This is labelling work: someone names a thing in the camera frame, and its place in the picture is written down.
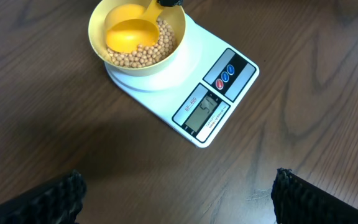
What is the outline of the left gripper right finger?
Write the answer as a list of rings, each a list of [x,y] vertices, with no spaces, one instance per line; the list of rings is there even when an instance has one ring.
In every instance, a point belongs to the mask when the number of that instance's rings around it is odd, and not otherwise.
[[[277,223],[358,224],[358,209],[279,168],[271,198]]]

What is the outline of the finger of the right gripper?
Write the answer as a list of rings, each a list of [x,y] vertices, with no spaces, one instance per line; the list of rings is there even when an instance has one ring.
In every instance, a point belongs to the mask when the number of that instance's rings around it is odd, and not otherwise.
[[[183,0],[157,0],[157,2],[163,7],[181,6]]]

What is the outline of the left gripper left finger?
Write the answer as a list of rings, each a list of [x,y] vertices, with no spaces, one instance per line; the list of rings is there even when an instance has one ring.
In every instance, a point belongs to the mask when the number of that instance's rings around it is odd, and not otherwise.
[[[71,170],[0,204],[0,224],[76,224],[86,191],[83,176]]]

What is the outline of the pale yellow bowl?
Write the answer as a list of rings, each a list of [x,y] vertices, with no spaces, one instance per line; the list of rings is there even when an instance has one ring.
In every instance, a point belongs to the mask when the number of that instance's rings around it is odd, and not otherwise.
[[[149,4],[149,0],[102,0],[94,9],[88,24],[89,42],[98,57],[111,68],[132,76],[149,76],[167,67],[177,56],[177,52],[174,51],[165,59],[144,68],[122,67],[111,60],[112,55],[108,52],[109,45],[106,36],[114,25],[114,21],[136,19],[144,13]],[[166,7],[162,9],[159,16],[172,27],[178,46],[181,47],[183,39],[187,36],[188,22],[190,22],[183,7]]]

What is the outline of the yellow measuring scoop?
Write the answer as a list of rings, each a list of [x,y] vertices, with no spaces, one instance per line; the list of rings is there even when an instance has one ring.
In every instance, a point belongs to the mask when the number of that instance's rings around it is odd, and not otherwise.
[[[131,53],[139,44],[156,44],[160,36],[157,18],[163,10],[156,0],[148,7],[128,3],[110,10],[104,20],[106,45],[116,52]]]

